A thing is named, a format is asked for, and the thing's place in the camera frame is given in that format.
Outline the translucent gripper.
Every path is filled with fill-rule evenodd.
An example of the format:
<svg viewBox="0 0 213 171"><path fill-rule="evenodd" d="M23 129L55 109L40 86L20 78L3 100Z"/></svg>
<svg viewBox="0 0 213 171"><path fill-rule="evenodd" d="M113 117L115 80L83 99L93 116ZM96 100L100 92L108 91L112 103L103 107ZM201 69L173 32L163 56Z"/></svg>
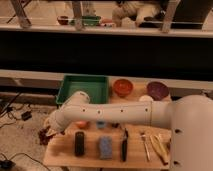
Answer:
<svg viewBox="0 0 213 171"><path fill-rule="evenodd" d="M56 134L63 134L65 130L65 127L52 117L45 119L43 128L46 130L45 135L47 137L55 136Z"/></svg>

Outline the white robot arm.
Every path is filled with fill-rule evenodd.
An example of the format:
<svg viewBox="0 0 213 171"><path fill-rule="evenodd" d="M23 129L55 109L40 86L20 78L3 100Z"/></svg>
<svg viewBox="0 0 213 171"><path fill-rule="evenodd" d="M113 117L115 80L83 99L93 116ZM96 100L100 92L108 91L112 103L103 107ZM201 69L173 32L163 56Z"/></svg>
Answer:
<svg viewBox="0 0 213 171"><path fill-rule="evenodd" d="M53 133L74 121L143 124L171 131L170 171L213 171L213 100L189 95L176 101L91 104L78 91L44 122Z"/></svg>

